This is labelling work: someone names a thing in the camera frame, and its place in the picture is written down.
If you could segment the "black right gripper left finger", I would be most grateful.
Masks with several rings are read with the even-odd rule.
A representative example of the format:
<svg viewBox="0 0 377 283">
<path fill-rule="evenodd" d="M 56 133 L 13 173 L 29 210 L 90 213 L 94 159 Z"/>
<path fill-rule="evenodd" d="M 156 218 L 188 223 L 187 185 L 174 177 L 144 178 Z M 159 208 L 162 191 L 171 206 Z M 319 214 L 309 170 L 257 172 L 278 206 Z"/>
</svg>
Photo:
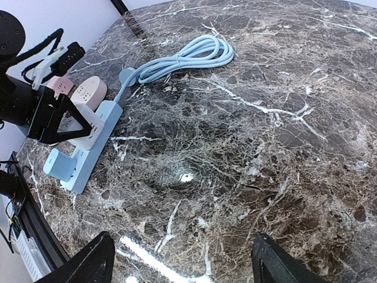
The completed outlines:
<svg viewBox="0 0 377 283">
<path fill-rule="evenodd" d="M 102 231 L 68 262 L 39 279 L 40 283 L 107 282 L 113 275 L 114 240 Z"/>
</svg>

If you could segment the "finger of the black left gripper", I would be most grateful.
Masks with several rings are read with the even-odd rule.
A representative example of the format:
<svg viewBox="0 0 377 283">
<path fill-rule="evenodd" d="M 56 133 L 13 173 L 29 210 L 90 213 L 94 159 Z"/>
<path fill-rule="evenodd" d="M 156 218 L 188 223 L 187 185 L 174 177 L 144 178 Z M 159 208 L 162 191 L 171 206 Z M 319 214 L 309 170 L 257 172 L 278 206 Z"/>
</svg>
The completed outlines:
<svg viewBox="0 0 377 283">
<path fill-rule="evenodd" d="M 68 96 L 60 94 L 42 131 L 41 143 L 54 144 L 89 136 L 92 117 L 93 111 L 86 104 L 74 103 Z"/>
</svg>

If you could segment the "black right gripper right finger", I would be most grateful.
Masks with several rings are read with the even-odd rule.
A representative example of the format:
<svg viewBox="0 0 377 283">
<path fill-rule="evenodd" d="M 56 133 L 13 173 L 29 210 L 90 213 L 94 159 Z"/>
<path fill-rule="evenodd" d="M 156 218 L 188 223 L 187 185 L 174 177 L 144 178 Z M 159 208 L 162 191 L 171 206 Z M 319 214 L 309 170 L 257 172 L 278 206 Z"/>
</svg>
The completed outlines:
<svg viewBox="0 0 377 283">
<path fill-rule="evenodd" d="M 254 282 L 325 282 L 265 233 L 256 234 L 251 259 Z"/>
</svg>

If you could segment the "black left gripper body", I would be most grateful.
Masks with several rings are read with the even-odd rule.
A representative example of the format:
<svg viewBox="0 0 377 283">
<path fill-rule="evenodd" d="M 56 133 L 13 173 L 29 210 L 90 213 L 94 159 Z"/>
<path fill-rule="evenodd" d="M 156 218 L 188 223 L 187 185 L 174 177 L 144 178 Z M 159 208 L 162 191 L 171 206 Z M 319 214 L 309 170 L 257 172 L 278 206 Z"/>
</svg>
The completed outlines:
<svg viewBox="0 0 377 283">
<path fill-rule="evenodd" d="M 42 51 L 47 44 L 19 55 L 26 35 L 21 22 L 1 11 L 1 128 L 6 122 L 19 127 L 23 134 L 44 144 L 56 142 L 56 99 L 46 87 L 32 86 L 8 75 L 9 68 Z"/>
</svg>

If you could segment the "large pink cube adapter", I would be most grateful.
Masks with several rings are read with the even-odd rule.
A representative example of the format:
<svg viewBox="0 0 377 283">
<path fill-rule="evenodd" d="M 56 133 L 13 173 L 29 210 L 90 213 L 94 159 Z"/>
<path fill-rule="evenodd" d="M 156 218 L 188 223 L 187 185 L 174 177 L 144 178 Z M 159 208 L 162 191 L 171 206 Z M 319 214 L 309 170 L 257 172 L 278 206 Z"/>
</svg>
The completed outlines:
<svg viewBox="0 0 377 283">
<path fill-rule="evenodd" d="M 53 76 L 47 83 L 47 87 L 54 91 L 54 97 L 58 98 L 60 94 L 69 95 L 74 88 L 74 83 L 66 76 Z"/>
</svg>

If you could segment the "white cube socket adapter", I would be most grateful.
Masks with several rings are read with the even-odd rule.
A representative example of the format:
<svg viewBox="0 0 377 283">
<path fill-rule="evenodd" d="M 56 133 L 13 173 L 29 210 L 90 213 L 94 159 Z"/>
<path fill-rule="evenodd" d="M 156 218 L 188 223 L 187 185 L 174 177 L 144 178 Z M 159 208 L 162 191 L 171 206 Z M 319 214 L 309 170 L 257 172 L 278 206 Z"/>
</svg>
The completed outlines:
<svg viewBox="0 0 377 283">
<path fill-rule="evenodd" d="M 65 135 L 63 141 L 82 150 L 91 150 L 104 128 L 104 122 L 87 105 L 74 103 L 74 106 L 85 119 L 85 123 L 81 123 L 71 112 L 66 111 L 59 123 L 57 133 Z"/>
</svg>

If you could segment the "pink round power socket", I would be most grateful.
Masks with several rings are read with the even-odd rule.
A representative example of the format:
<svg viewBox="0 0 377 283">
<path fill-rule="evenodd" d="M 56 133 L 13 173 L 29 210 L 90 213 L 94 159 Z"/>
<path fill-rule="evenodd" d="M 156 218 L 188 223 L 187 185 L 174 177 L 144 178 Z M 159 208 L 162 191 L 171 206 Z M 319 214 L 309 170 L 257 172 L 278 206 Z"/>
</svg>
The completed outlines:
<svg viewBox="0 0 377 283">
<path fill-rule="evenodd" d="M 107 85 L 98 76 L 92 76 L 81 83 L 71 96 L 74 103 L 87 105 L 96 111 L 107 93 Z"/>
</svg>

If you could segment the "blue cube adapter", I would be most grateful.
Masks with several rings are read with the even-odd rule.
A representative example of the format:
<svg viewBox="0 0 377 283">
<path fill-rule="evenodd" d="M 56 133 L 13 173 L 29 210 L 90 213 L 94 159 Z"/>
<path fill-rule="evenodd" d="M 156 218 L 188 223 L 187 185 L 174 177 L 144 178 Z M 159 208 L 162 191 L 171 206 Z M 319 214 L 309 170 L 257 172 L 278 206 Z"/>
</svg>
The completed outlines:
<svg viewBox="0 0 377 283">
<path fill-rule="evenodd" d="M 63 182 L 68 182 L 74 172 L 77 161 L 58 149 L 52 149 L 45 164 L 43 171 Z"/>
</svg>

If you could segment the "blue power strip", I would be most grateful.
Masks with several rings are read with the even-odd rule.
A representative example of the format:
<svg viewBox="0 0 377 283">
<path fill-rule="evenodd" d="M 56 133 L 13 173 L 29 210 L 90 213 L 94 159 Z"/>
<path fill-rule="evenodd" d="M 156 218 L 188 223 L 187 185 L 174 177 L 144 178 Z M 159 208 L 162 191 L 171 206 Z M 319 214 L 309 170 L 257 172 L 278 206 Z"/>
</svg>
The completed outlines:
<svg viewBox="0 0 377 283">
<path fill-rule="evenodd" d="M 100 104 L 95 113 L 101 121 L 104 122 L 104 128 L 91 150 L 85 151 L 76 147 L 71 156 L 77 161 L 72 176 L 68 182 L 60 181 L 61 186 L 64 189 L 77 194 L 82 194 L 85 190 L 92 171 L 94 170 L 111 133 L 121 117 L 123 109 L 115 101 L 105 100 Z"/>
</svg>

